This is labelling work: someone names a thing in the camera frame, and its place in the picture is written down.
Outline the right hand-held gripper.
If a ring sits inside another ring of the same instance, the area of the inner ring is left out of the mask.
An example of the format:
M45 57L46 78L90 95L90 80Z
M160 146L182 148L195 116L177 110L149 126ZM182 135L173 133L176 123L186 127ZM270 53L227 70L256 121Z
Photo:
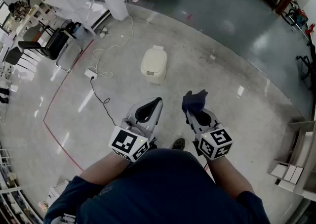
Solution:
M229 130L219 123L213 112L205 108L201 111L201 125L210 127L205 131L201 131L201 126L191 110L187 110L186 118L196 133L193 144L198 156L203 155L208 160L215 160L229 153L233 139Z

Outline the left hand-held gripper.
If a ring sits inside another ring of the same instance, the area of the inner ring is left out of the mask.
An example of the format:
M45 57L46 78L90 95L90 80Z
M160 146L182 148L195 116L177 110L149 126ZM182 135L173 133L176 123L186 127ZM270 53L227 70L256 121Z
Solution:
M115 127L108 147L120 157L136 162L146 151L156 147L153 131L162 108L162 98L147 98L134 104L127 118Z

